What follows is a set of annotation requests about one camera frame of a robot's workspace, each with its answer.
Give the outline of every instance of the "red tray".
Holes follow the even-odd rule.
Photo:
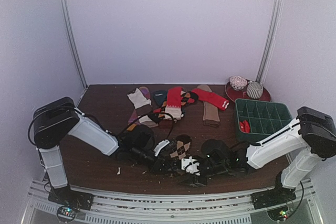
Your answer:
[[[229,82],[225,85],[225,93],[229,97],[229,99],[233,102],[236,102],[237,99],[253,100],[250,97],[248,97],[248,95],[246,93],[246,89],[247,89],[247,85],[246,85],[246,87],[244,87],[242,90],[239,90],[239,91],[234,90],[231,87]],[[262,94],[263,95],[259,99],[257,99],[256,101],[264,101],[264,102],[270,102],[271,101],[271,95],[265,87],[264,87],[264,91],[263,91]]]

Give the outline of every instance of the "divided organizer box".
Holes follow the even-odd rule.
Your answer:
[[[239,142],[256,143],[286,126],[292,117],[286,105],[275,102],[237,99],[234,113],[236,138]],[[240,130],[239,122],[246,120],[250,132]]]

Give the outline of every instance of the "brown sock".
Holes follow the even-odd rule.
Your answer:
[[[208,85],[199,85],[197,88],[212,92]],[[208,102],[203,102],[203,104],[203,124],[211,127],[219,127],[218,108]]]

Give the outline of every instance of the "dark wood tabletop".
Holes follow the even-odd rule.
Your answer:
[[[186,91],[197,87],[197,85],[176,84],[90,85],[78,107],[85,113],[95,115],[105,128],[118,133],[127,125],[134,110],[127,93],[140,86],[148,87],[151,92],[168,90],[175,86],[182,86]],[[210,85],[210,88],[217,94],[225,96],[224,85]],[[201,145],[209,138],[223,140],[229,147],[237,144],[234,106],[232,102],[225,111],[219,111],[221,125],[213,128],[203,125],[203,102],[198,101],[189,105],[185,108],[185,117],[175,124],[171,138],[180,134],[191,136],[192,155],[199,154]],[[152,129],[157,143],[165,139],[168,129],[158,127]],[[272,186],[276,175],[288,166],[287,159],[283,156],[243,178],[217,175],[208,180],[206,187],[192,188],[179,185],[178,177],[153,175],[144,165],[107,157],[71,136],[63,139],[60,148],[70,184],[132,194],[214,194],[264,188]]]

